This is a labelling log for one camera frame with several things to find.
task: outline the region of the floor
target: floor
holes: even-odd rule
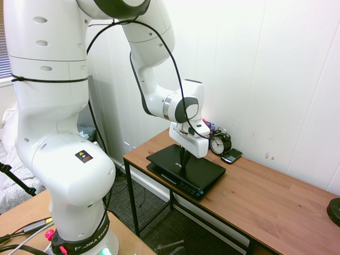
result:
[[[139,225],[141,226],[149,219],[154,211],[162,207],[165,202],[137,182],[133,182],[133,191],[137,217]],[[109,209],[112,210],[127,227],[134,231],[126,178],[121,171],[117,171]],[[182,245],[185,247],[186,255],[241,255],[241,253],[209,231],[176,209],[171,211],[169,207],[141,232],[140,237],[154,250],[159,244],[167,245],[184,240]],[[170,254],[175,248],[176,247],[169,248],[164,254]]]

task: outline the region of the window blind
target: window blind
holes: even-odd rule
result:
[[[5,38],[4,1],[0,0],[0,79],[11,76],[11,66]]]

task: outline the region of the alarm clock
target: alarm clock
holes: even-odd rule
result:
[[[212,133],[210,148],[214,154],[221,156],[223,153],[229,151],[231,147],[232,139],[225,129],[219,127]]]

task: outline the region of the black phone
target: black phone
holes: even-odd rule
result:
[[[222,154],[221,160],[227,164],[232,164],[241,156],[242,152],[236,149],[231,149],[230,151]]]

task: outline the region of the logo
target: logo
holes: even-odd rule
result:
[[[79,151],[77,154],[75,154],[75,156],[79,158],[84,164],[93,159],[91,155],[84,150]]]

